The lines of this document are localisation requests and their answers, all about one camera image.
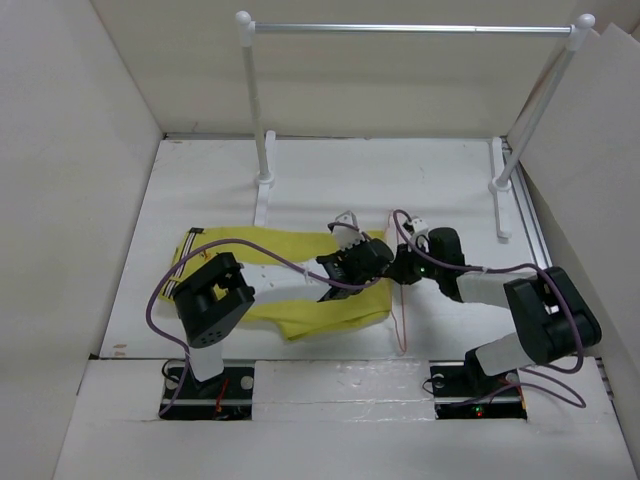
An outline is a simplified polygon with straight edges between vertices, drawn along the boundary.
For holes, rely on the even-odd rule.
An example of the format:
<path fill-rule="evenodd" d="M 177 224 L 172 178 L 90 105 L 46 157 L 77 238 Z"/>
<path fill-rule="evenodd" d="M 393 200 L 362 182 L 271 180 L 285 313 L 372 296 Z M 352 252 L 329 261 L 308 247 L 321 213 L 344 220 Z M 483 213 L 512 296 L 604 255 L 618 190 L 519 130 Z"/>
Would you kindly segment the pink wire hanger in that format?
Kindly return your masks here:
<path fill-rule="evenodd" d="M 389 213 L 387 217 L 385 239 L 389 242 L 393 250 L 396 249 L 400 242 L 400 236 L 397 232 L 397 228 L 394 226 L 392 213 Z M 408 351 L 403 287 L 394 286 L 392 297 L 393 300 L 390 315 L 394 323 L 394 332 L 398 346 L 398 355 L 402 357 Z"/>

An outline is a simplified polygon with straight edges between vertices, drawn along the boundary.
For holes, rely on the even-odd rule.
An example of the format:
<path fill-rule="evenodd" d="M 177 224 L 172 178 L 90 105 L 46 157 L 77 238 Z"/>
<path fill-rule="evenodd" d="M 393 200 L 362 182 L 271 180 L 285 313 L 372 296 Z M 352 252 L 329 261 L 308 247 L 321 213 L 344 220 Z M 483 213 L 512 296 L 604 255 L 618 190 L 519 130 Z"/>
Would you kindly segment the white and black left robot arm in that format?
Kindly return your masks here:
<path fill-rule="evenodd" d="M 173 291 L 190 349 L 188 384 L 205 397 L 220 390 L 224 366 L 219 344 L 251 308 L 344 300 L 381 278 L 393 260 L 380 239 L 365 239 L 301 264 L 241 263 L 230 252 L 217 254 Z"/>

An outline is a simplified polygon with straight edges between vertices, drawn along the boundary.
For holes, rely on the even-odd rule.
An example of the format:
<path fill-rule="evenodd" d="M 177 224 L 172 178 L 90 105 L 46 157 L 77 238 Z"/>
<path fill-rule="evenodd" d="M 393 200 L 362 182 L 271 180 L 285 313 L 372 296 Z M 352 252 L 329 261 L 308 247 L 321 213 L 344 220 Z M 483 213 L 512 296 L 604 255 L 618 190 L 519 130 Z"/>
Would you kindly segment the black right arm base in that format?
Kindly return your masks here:
<path fill-rule="evenodd" d="M 506 380 L 497 377 L 476 387 L 462 364 L 433 364 L 421 384 L 434 401 L 437 420 L 526 420 L 523 395 L 506 386 Z"/>

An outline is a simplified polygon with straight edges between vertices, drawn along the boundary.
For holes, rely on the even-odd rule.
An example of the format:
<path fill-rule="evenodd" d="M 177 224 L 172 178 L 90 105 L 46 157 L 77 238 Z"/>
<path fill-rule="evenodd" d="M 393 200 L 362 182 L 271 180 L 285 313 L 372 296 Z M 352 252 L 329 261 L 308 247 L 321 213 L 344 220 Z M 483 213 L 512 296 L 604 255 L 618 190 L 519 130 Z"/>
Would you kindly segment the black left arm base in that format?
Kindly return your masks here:
<path fill-rule="evenodd" d="M 213 379 L 199 382 L 189 372 L 172 406 L 183 363 L 167 361 L 162 367 L 163 393 L 159 418 L 167 421 L 244 421 L 252 418 L 255 365 L 226 364 Z"/>

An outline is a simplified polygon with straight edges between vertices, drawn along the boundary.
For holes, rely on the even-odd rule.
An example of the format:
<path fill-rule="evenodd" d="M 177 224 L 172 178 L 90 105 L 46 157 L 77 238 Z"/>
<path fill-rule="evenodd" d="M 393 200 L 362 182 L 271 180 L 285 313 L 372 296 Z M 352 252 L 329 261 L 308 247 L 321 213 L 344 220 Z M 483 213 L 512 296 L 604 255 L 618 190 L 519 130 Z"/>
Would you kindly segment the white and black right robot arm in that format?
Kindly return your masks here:
<path fill-rule="evenodd" d="M 478 303 L 510 312 L 515 332 L 465 354 L 462 381 L 487 393 L 500 376 L 516 369 L 548 366 L 602 339 L 601 326 L 568 274 L 560 267 L 493 273 L 468 265 L 456 230 L 436 228 L 412 244 L 397 246 L 388 278 L 401 285 L 422 279 L 458 303 Z"/>

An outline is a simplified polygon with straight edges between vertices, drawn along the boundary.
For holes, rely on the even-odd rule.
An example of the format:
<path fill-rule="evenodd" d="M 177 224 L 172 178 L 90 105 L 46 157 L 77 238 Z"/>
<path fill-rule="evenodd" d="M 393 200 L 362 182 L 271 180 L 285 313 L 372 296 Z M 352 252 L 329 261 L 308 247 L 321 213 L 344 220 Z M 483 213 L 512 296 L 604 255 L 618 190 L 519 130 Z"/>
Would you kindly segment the yellow trousers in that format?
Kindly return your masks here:
<path fill-rule="evenodd" d="M 171 262 L 196 248 L 216 240 L 239 238 L 256 243 L 294 263 L 302 263 L 337 250 L 329 233 L 293 232 L 254 226 L 196 228 L 188 230 L 178 243 Z M 194 273 L 216 253 L 229 251 L 242 263 L 275 265 L 276 260 L 243 245 L 225 245 L 209 249 L 181 266 L 163 286 L 160 298 L 171 303 L 172 289 Z M 314 302 L 306 299 L 252 307 L 243 316 L 243 327 L 258 321 L 275 325 L 281 336 L 296 341 L 321 333 L 362 328 L 388 317 L 392 309 L 392 286 L 383 279 L 376 285 L 344 300 Z"/>

